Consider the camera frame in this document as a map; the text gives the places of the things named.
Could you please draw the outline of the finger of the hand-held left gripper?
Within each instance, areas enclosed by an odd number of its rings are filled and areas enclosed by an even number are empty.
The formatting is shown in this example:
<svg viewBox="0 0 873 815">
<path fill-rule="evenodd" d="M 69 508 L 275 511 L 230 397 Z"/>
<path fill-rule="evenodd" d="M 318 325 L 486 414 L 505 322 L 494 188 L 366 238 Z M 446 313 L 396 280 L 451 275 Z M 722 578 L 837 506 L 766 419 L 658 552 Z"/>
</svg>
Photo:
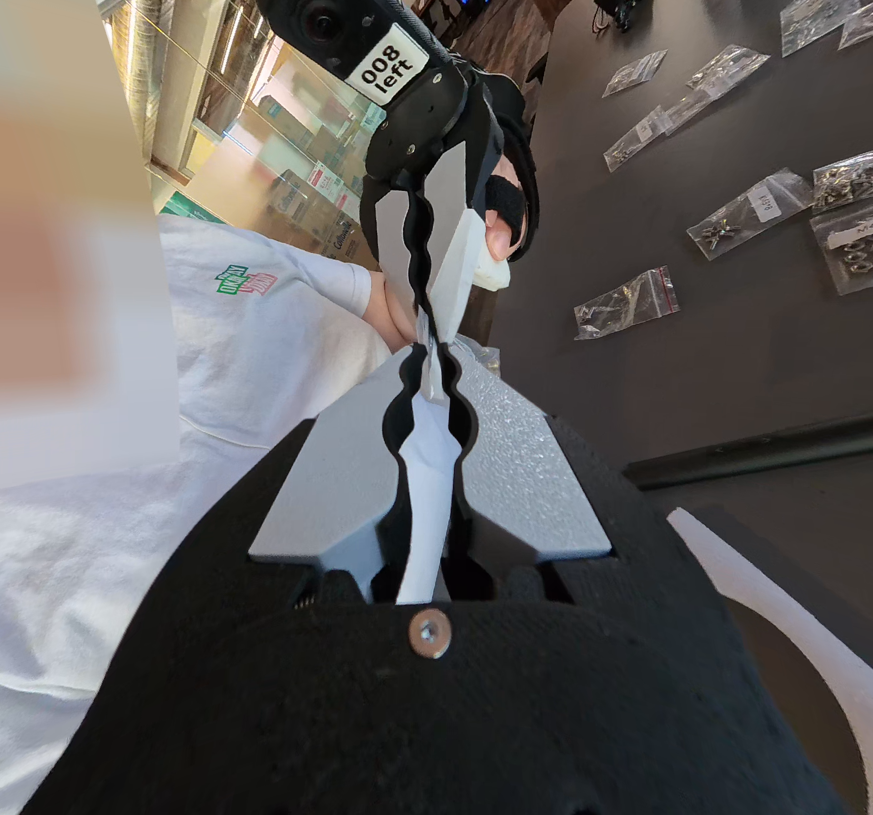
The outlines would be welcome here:
<svg viewBox="0 0 873 815">
<path fill-rule="evenodd" d="M 426 295 L 436 340 L 454 340 L 473 286 L 486 222 L 466 204 L 466 148 L 458 144 L 438 159 L 424 181 L 423 196 L 432 211 L 427 252 L 431 274 Z"/>
<path fill-rule="evenodd" d="M 436 259 L 431 254 L 434 214 L 423 195 L 391 190 L 376 203 L 378 262 L 401 309 L 417 318 L 423 312 L 436 324 L 429 285 Z"/>
</svg>

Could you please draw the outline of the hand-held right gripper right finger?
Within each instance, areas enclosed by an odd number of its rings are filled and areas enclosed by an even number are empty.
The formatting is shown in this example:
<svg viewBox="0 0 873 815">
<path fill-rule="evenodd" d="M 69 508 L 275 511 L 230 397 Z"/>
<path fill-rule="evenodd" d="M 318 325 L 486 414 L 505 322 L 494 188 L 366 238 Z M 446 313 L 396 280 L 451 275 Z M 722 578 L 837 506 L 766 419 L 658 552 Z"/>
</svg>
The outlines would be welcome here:
<svg viewBox="0 0 873 815">
<path fill-rule="evenodd" d="M 490 600 L 518 568 L 613 549 L 549 419 L 460 343 L 441 347 L 460 446 L 441 573 L 451 600 Z"/>
</svg>

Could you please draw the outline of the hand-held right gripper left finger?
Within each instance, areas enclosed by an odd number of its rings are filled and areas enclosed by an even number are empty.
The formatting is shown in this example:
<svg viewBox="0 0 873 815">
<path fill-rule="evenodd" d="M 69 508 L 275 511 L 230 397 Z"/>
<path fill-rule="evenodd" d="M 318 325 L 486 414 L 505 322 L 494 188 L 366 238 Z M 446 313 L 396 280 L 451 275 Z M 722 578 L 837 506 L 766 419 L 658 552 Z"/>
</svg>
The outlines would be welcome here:
<svg viewBox="0 0 873 815">
<path fill-rule="evenodd" d="M 314 419 L 249 548 L 253 561 L 344 570 L 367 601 L 397 602 L 412 532 L 400 450 L 425 354 L 419 343 L 401 349 Z"/>
</svg>

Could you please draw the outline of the white foam piece with hole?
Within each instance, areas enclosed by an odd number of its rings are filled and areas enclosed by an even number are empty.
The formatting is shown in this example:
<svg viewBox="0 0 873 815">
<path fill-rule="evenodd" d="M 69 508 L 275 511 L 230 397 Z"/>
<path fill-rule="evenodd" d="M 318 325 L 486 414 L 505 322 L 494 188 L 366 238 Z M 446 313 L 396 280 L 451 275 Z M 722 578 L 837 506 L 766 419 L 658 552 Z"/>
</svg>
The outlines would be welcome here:
<svg viewBox="0 0 873 815">
<path fill-rule="evenodd" d="M 756 612 L 786 635 L 835 696 L 860 753 L 867 781 L 867 813 L 871 813 L 871 667 L 779 584 L 688 511 L 675 508 L 668 521 L 718 592 Z"/>
</svg>

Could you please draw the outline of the person's left forearm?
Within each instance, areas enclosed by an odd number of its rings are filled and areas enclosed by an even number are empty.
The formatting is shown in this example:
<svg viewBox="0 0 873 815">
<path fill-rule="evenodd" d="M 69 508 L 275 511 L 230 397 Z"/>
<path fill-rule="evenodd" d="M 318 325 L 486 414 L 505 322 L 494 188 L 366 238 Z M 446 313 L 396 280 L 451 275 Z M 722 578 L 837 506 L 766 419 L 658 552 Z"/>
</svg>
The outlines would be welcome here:
<svg viewBox="0 0 873 815">
<path fill-rule="evenodd" d="M 362 319 L 395 354 L 416 342 L 416 313 L 401 302 L 383 273 L 369 271 L 368 274 L 370 295 Z"/>
</svg>

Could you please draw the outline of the person's left hand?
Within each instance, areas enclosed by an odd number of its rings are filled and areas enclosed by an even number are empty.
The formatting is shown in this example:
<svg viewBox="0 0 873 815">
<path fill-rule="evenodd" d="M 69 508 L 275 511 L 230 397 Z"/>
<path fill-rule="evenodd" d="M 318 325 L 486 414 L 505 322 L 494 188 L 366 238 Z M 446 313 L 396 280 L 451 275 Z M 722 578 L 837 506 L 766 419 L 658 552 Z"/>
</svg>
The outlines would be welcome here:
<svg viewBox="0 0 873 815">
<path fill-rule="evenodd" d="M 528 228 L 529 201 L 521 186 L 518 173 L 512 161 L 502 155 L 492 173 L 506 184 L 504 191 L 512 189 L 512 210 L 506 216 L 497 208 L 486 208 L 486 245 L 496 262 L 509 261 L 525 242 Z"/>
</svg>

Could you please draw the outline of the stack of cardboard boxes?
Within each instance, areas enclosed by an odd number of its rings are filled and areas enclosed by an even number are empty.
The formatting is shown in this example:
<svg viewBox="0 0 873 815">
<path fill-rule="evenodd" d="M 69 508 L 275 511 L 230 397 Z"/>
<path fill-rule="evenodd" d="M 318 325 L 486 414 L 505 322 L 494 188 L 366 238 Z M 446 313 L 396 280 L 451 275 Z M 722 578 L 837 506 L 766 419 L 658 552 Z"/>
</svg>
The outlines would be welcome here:
<svg viewBox="0 0 873 815">
<path fill-rule="evenodd" d="M 309 253 L 377 270 L 361 226 L 290 169 L 271 183 L 263 234 Z"/>
</svg>

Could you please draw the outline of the white t-shirt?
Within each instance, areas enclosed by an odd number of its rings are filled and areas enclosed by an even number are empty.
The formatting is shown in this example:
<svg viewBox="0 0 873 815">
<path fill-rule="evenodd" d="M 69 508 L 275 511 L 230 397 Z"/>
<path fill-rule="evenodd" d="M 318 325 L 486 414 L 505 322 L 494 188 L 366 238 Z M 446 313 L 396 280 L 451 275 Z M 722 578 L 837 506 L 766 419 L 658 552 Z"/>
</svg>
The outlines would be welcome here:
<svg viewBox="0 0 873 815">
<path fill-rule="evenodd" d="M 18 813 L 85 717 L 158 572 L 218 500 L 390 353 L 380 283 L 255 232 L 159 214 L 180 460 L 2 490 L 1 811 Z"/>
</svg>

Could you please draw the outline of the scattered small hardware bags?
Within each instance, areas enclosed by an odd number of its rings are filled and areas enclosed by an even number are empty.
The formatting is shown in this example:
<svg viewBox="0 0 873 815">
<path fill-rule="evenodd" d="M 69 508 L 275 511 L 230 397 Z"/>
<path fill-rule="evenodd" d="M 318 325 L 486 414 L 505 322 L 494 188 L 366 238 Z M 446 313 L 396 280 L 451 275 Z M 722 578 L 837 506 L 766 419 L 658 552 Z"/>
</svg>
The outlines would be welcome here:
<svg viewBox="0 0 873 815">
<path fill-rule="evenodd" d="M 785 305 L 797 218 L 857 211 L 863 233 L 824 233 L 837 286 L 868 286 L 871 0 L 643 0 L 626 33 L 595 34 L 575 0 L 551 34 L 534 117 L 538 244 L 499 299 L 518 305 L 498 344 L 551 376 L 536 345 L 569 329 L 589 361 L 604 339 L 679 314 L 679 350 L 704 374 L 741 375 L 765 307 Z"/>
</svg>

